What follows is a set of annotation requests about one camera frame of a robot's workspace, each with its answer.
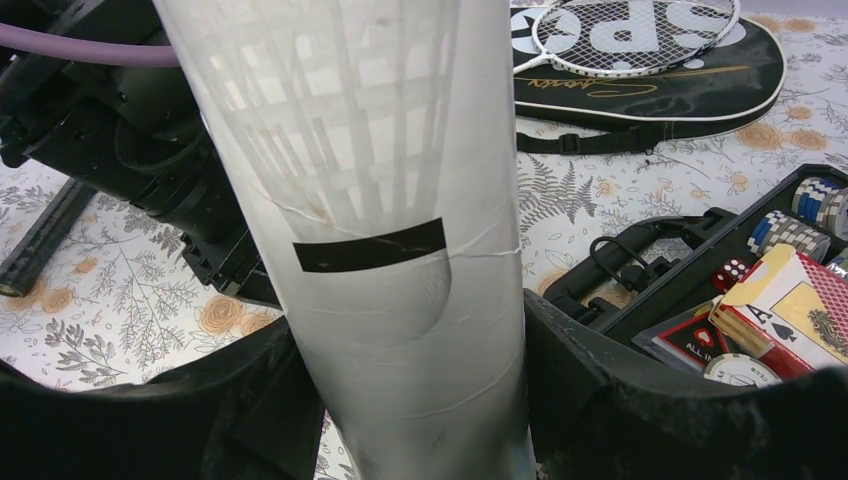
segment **playing card box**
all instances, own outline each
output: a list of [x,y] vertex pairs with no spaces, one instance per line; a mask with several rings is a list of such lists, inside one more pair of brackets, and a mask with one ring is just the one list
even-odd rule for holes
[[703,373],[714,358],[735,351],[708,318],[718,298],[640,332],[633,343],[666,365]]
[[765,254],[709,319],[784,379],[848,363],[848,283],[788,245]]

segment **red die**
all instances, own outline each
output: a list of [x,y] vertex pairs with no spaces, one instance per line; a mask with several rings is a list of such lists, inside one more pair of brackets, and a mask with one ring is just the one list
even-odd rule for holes
[[736,282],[742,280],[742,277],[748,273],[750,267],[742,263],[741,260],[731,258],[721,266],[713,276],[710,282],[721,293],[727,293],[730,287],[736,285]]

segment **white translucent tube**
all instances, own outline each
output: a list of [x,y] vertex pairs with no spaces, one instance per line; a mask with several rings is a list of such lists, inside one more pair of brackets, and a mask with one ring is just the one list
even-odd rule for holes
[[534,478],[507,3],[154,3],[363,479]]

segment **black strap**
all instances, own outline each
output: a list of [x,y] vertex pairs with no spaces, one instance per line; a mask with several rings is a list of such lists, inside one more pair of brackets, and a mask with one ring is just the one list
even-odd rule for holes
[[650,152],[663,140],[665,124],[640,125],[627,130],[581,137],[567,133],[556,139],[534,138],[523,133],[517,136],[518,151],[555,155],[603,155],[609,153]]

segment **floral pattern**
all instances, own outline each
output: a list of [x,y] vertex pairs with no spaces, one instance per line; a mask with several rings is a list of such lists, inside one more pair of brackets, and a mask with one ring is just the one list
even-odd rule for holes
[[[662,143],[651,155],[519,154],[525,286],[544,292],[587,256],[592,239],[641,219],[710,207],[739,212],[803,163],[848,169],[848,21],[754,19],[779,37],[789,66],[785,88],[763,119],[717,137]],[[518,127],[551,138],[581,132],[527,119]],[[36,162],[0,167],[0,259],[64,181]],[[62,391],[140,383],[279,316],[201,286],[180,257],[179,236],[126,203],[97,195],[33,291],[0,298],[3,360]],[[679,258],[688,249],[663,241],[648,253]],[[616,305],[630,300],[611,284],[594,296]],[[323,433],[316,478],[358,478],[329,416]]]

